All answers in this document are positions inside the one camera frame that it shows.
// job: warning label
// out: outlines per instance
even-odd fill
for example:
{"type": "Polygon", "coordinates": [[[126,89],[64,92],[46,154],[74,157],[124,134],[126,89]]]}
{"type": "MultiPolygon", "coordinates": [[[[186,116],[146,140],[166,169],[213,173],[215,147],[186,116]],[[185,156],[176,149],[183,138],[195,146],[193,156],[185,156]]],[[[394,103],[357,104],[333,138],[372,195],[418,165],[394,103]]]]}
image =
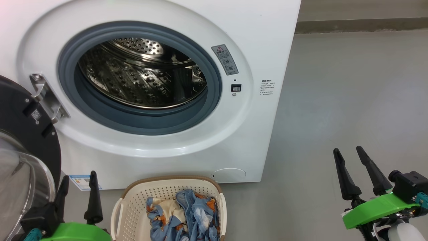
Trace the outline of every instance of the warning label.
{"type": "Polygon", "coordinates": [[[229,50],[226,48],[226,45],[213,46],[211,49],[217,55],[218,60],[220,60],[223,65],[226,75],[235,75],[238,74],[238,69],[236,68],[235,61],[233,61],[232,56],[229,53],[229,50]]]}
{"type": "Polygon", "coordinates": [[[260,95],[273,95],[273,90],[275,89],[275,82],[271,79],[262,80],[262,84],[260,85],[260,95]]]}

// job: clothes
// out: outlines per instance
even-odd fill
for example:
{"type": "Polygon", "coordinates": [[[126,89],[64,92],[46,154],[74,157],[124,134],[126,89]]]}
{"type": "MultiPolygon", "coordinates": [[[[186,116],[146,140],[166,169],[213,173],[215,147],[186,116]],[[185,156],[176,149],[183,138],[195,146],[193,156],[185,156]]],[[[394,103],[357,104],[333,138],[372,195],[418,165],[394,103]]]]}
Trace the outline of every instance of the clothes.
{"type": "Polygon", "coordinates": [[[184,209],[175,200],[149,197],[146,211],[152,241],[189,241],[184,209]]]}
{"type": "Polygon", "coordinates": [[[190,241],[218,241],[218,219],[215,199],[206,199],[193,190],[183,190],[175,195],[184,209],[190,241]]]}
{"type": "Polygon", "coordinates": [[[219,223],[215,199],[193,190],[176,194],[176,200],[148,198],[152,241],[218,241],[219,223]]]}

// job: green plastic part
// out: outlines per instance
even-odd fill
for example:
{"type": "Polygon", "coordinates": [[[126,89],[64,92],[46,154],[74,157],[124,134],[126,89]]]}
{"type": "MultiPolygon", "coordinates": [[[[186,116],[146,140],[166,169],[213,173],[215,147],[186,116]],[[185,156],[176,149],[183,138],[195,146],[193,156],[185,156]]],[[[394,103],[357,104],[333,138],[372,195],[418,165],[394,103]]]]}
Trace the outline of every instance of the green plastic part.
{"type": "Polygon", "coordinates": [[[40,241],[111,241],[110,235],[95,225],[62,223],[50,238],[40,241]]]}
{"type": "Polygon", "coordinates": [[[356,228],[378,218],[388,216],[406,208],[419,206],[419,204],[407,204],[393,193],[381,195],[373,200],[365,202],[343,216],[346,229],[356,228]]]}

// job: robotic arm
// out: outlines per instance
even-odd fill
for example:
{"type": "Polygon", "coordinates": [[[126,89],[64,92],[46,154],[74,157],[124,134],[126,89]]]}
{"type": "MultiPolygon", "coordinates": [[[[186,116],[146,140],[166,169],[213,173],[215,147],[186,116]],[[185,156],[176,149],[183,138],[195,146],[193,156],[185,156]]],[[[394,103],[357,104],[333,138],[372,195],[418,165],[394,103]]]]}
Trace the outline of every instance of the robotic arm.
{"type": "Polygon", "coordinates": [[[361,146],[357,146],[361,163],[366,166],[373,183],[373,193],[379,197],[364,201],[361,190],[350,177],[339,149],[333,150],[337,175],[344,200],[351,200],[352,208],[342,213],[347,229],[360,230],[366,241],[425,241],[409,219],[428,213],[428,179],[417,172],[402,174],[395,170],[389,183],[361,146]],[[377,227],[391,226],[377,231],[377,227]]]}
{"type": "Polygon", "coordinates": [[[107,230],[96,226],[103,220],[97,173],[92,171],[89,178],[91,192],[84,214],[86,224],[64,222],[69,182],[69,177],[64,176],[53,202],[33,207],[24,215],[20,221],[23,233],[13,237],[12,241],[111,241],[107,230]]]}

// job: beige basket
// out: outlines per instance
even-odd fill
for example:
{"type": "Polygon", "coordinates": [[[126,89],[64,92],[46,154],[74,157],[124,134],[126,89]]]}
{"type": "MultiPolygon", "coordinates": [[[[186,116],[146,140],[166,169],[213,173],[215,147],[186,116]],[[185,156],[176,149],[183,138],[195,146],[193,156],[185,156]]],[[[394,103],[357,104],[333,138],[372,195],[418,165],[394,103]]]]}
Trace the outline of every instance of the beige basket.
{"type": "Polygon", "coordinates": [[[110,230],[114,241],[151,241],[150,220],[146,215],[148,197],[173,199],[178,191],[192,189],[206,197],[214,197],[217,203],[220,241],[226,233],[226,201],[220,186],[202,176],[167,176],[147,178],[129,185],[114,206],[110,230]]]}

